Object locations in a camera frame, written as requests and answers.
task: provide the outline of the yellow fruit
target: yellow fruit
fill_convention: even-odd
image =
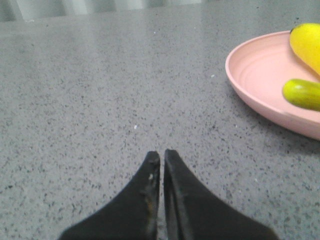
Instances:
[[[320,111],[320,83],[302,79],[291,79],[282,88],[284,98],[291,104]]]
[[[290,33],[293,52],[320,75],[320,23],[303,23]]]

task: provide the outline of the cucumber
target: cucumber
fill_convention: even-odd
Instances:
[[[320,83],[303,79],[290,79],[283,88],[284,98],[291,104],[314,111],[320,111]]]

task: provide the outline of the green pickle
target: green pickle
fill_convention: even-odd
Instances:
[[[320,111],[320,83],[294,78],[283,88],[284,98],[291,104],[309,110]]]

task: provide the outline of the pink bowl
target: pink bowl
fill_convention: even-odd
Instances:
[[[226,58],[226,74],[239,97],[257,113],[320,140],[320,112],[294,106],[282,95],[290,79],[320,82],[320,76],[294,55],[289,36],[289,31],[281,31],[240,44]]]

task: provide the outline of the gray speckled countertop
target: gray speckled countertop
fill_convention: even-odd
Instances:
[[[219,0],[0,23],[0,239],[57,239],[166,148],[282,240],[319,239],[320,142],[254,112],[224,68],[238,44],[320,22],[319,8]]]

